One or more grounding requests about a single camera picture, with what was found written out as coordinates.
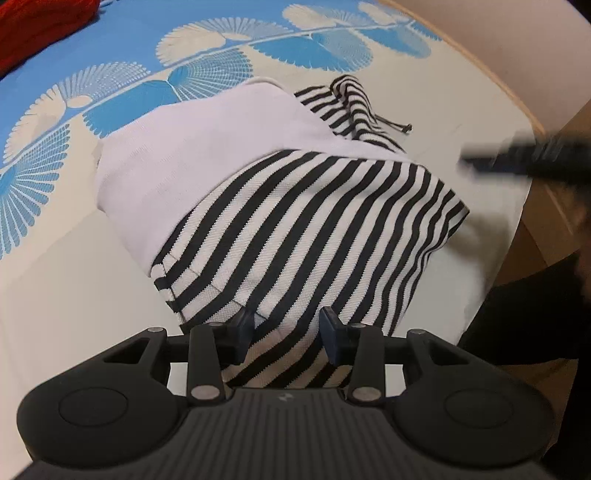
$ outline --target striped cloth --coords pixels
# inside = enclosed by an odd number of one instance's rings
[[[401,151],[354,77],[295,95],[336,135]],[[319,309],[392,335],[429,256],[466,215],[452,190],[410,161],[282,150],[189,212],[151,277],[184,332],[241,307],[256,312],[246,361],[222,372],[231,387],[344,385],[350,367],[328,363]]]

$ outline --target black object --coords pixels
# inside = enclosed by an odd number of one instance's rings
[[[460,162],[478,173],[511,173],[582,186],[591,183],[591,143],[568,137],[515,141],[500,152],[468,148],[462,150]]]
[[[591,24],[591,2],[589,0],[569,0],[569,2]]]
[[[254,331],[241,310],[166,338],[148,329],[48,380],[22,401],[17,425],[33,463],[19,479],[550,478],[535,463],[553,414],[535,389],[424,330],[385,338],[377,327],[319,315],[336,388],[223,385]],[[187,395],[165,385],[188,361]],[[384,365],[407,389],[386,397]]]
[[[413,130],[413,125],[412,124],[405,124],[405,125],[404,124],[398,124],[396,122],[391,122],[387,118],[384,118],[383,116],[379,116],[379,115],[376,115],[375,117],[380,122],[385,123],[386,125],[389,125],[393,129],[398,130],[399,132],[402,132],[405,135],[408,135]]]
[[[541,460],[558,478],[570,480],[591,473],[591,304],[581,294],[577,260],[578,254],[571,254],[494,287],[459,343],[494,365],[579,360],[560,434]]]

